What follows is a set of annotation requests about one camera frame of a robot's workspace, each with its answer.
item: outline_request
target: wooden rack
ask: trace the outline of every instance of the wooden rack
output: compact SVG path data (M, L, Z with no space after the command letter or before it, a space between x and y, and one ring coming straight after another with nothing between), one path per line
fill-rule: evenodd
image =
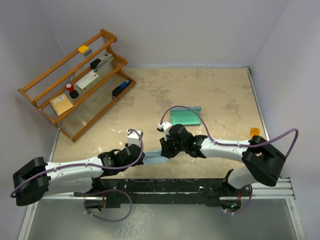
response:
M86 131L86 129L88 129L99 117L101 117L113 104L116 103L116 101L119 98L121 98L121 96L123 96L136 83L136 81L133 78L125 74L122 70L122 67L124 67L127 64L127 61L123 57L117 55L111 48L111 44L117 41L117 37L114 34L104 29L101 29L101 31L98 34L90 38L88 41L86 41L82 45L90 46L100 38L103 39L102 46L100 46L95 51L92 50L93 52L90 55L88 55L79 64L77 64L75 67L73 67L63 76L61 76L58 80L56 80L55 82L51 81L48 87L43 87L43 84L41 84L41 82L50 74L52 74L55 70L57 70L58 68L61 68L64 64L70 61L73 57L75 57L76 55L79 55L80 53L78 51L78 48L72 51L71 53L69 53L67 56L65 56L55 65L50 67L47 71L45 71L44 73L36 77L33 81L28 83L26 86L18 89L18 91L34 107L36 107L36 109L38 109L51 123L53 123L62 133L64 133L73 142L75 142L78 139L78 137ZM85 74L87 74L91 70L91 68L86 67L83 70L83 66L85 64L90 63L91 60L94 60L95 59L94 57L100 54L102 51L106 51L107 53L113 54L113 61L111 63L112 64L111 72L107 74L103 79L101 79L93 88L91 88L90 90L88 90L84 94L81 94L78 98L73 100L72 102L73 107L68 111L64 112L63 114L61 114L60 116L58 115L53 116L52 114L50 115L48 112L46 112L45 108L46 107L48 108L48 105L50 104L51 99L54 99L63 93L67 93L64 83L69 80L68 83L74 84L79 79L81 79ZM75 78L71 79L71 76L76 72L78 73L80 72L80 73L76 75ZM73 135L68 133L68 130L64 129L63 124L61 124L62 120L65 119L67 116L69 116L70 113L72 113L78 106L80 106L84 100L86 100L90 95L92 95L98 88L100 88L103 84L105 84L114 75L118 75L124 80L130 80L130 84L116 98L108 102L107 105L104 106L103 109L100 110L98 114L95 114L95 116L89 122L87 122L80 131L78 131L76 134L73 134ZM32 88L35 88L35 87L37 87L36 88L37 90L40 89L40 93L37 94L35 97L31 97L29 94L27 94L27 91L30 91Z

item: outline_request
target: white box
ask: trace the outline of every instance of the white box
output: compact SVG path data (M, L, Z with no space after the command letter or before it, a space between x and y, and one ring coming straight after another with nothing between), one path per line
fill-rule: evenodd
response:
M91 89L97 82L100 81L99 75L91 70L86 75L84 75L80 80L78 80L75 85L85 93L89 89Z

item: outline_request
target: notepad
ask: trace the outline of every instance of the notepad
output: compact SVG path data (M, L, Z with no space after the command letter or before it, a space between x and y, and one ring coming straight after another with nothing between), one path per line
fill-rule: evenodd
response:
M54 99L51 99L49 103L58 116L73 107L73 104L64 93Z

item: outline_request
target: beige floor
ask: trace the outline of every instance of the beige floor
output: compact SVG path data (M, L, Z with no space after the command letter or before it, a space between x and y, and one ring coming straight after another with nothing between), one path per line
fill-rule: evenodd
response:
M121 148L128 128L143 130L145 152L160 149L163 134L156 128L163 112L173 105L201 106L200 115L214 138L245 140L253 127L263 132L244 68L127 68L125 72L136 80L136 85L77 142L61 133L54 162L81 160ZM195 135L206 134L202 125L187 129ZM180 153L166 163L131 167L115 177L223 178L229 169L242 166L228 159L192 158Z

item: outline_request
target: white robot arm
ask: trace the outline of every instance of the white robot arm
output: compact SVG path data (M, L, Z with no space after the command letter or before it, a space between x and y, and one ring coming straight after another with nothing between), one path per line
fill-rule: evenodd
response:
M181 124L163 122L157 129L164 133L160 139L161 155L164 157L173 158L179 152L186 152L194 158L224 158L244 163L244 167L231 169L226 176L228 185L234 189L256 182L275 186L286 160L271 144L257 148L241 147L266 142L261 136L241 141L219 139L217 144L206 135L193 136Z
M222 181L221 187L233 194L255 182L275 186L285 161L283 154L271 144L259 148L240 147L242 144L265 142L260 136L244 141L219 140L218 145L206 135L193 136L181 124L164 122L158 125L158 130L164 132L160 139L161 156L168 159L186 152L194 158L225 158L243 162L243 168L231 169ZM143 164L143 132L134 129L127 132L127 144L122 150L114 149L65 163L34 158L13 175L15 190L11 197L16 198L18 206L25 206L53 194L99 192L101 177L116 175L128 167Z

